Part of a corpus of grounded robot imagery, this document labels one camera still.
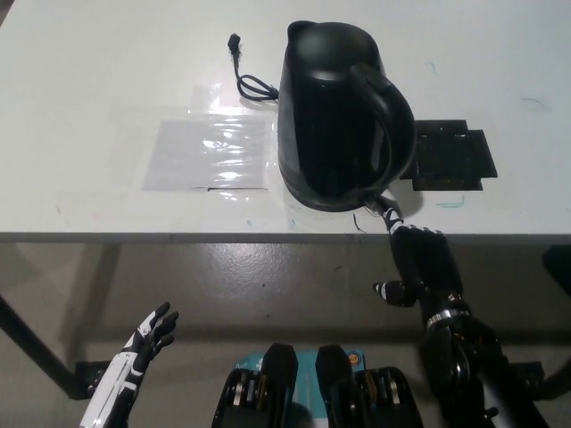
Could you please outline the robot right hand black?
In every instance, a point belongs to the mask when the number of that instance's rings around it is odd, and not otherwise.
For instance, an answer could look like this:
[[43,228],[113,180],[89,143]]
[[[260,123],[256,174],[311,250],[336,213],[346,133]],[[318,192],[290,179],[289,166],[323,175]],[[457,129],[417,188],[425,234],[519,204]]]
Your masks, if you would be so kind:
[[384,198],[375,205],[389,234],[397,280],[378,282],[375,293],[391,306],[420,306],[425,328],[447,317],[468,316],[463,283],[447,237],[440,231],[406,222]]

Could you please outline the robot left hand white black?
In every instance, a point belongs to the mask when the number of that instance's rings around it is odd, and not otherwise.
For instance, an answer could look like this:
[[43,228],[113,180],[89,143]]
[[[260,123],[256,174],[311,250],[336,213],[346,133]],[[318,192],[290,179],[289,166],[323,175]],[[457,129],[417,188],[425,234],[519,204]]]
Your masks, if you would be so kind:
[[161,350],[174,342],[178,312],[164,302],[152,311],[113,357],[97,384],[81,427],[127,427],[146,371]]

